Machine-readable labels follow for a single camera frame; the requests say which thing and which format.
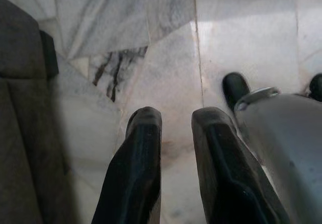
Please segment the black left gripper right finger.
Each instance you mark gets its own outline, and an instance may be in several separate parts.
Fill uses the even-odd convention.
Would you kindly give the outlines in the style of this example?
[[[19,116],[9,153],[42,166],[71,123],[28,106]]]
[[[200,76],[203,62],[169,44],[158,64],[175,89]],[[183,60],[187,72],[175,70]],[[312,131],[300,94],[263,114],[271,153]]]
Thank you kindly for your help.
[[[200,194],[207,223],[289,223],[259,162],[215,107],[192,114]]]

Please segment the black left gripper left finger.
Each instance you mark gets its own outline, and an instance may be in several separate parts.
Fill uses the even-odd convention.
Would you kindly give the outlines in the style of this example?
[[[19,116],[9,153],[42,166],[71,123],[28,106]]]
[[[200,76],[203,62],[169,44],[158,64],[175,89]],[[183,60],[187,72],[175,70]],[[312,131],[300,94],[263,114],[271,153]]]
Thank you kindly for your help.
[[[153,107],[130,117],[113,156],[92,223],[159,223],[161,113]]]

